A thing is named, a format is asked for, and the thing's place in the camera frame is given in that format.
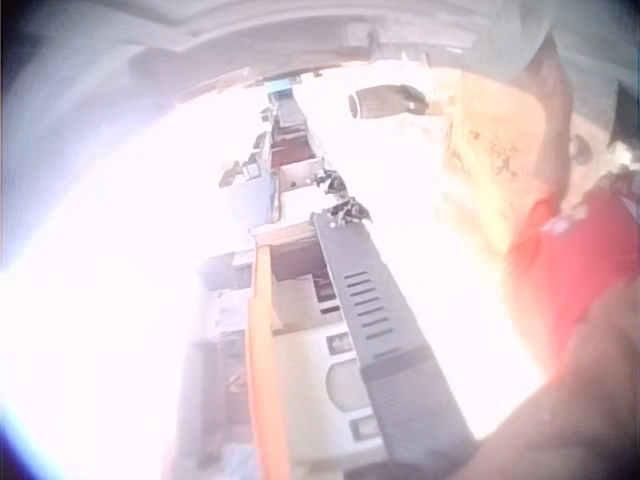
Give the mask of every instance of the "skin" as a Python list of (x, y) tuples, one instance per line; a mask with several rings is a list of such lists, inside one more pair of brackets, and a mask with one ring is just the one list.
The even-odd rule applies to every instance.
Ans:
[[(570, 174), (572, 90), (548, 39), (525, 72), (548, 116), (528, 205), (551, 191), (560, 205)], [(588, 310), (563, 370), (488, 437), (450, 480), (640, 478), (640, 292), (622, 279)]]

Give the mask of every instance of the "person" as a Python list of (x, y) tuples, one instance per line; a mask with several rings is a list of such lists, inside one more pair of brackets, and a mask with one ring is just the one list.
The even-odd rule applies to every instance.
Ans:
[(524, 75), (547, 125), (504, 291), (548, 381), (450, 480), (640, 478), (640, 175), (607, 174), (561, 212), (573, 95), (551, 36)]

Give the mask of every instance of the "bright light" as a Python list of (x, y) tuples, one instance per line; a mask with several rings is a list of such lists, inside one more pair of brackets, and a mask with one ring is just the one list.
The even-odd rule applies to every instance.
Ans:
[(65, 478), (160, 478), (195, 267), (235, 246), (220, 163), (248, 156), (266, 100), (179, 107), (101, 160), (2, 278), (3, 405)]
[(427, 92), (435, 85), (428, 68), (381, 62), (326, 72), (297, 87), (295, 95), (349, 192), (371, 211), (376, 246), (481, 438), (543, 377), (506, 314), (497, 272), (436, 218), (447, 188), (442, 126), (410, 115), (366, 121), (349, 115), (349, 93), (383, 83)]

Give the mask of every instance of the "red shirt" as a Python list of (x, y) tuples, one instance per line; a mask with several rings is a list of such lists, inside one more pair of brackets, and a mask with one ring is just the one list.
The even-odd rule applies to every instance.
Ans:
[(546, 195), (511, 243), (507, 304), (524, 343), (550, 374), (589, 306), (639, 273), (638, 193), (640, 174), (626, 172), (603, 177), (563, 215)]

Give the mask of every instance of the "orange strip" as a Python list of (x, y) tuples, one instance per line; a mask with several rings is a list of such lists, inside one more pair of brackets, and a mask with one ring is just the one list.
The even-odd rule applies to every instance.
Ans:
[(246, 335), (249, 407), (263, 480), (289, 480), (291, 465), (271, 332), (271, 251), (258, 247)]

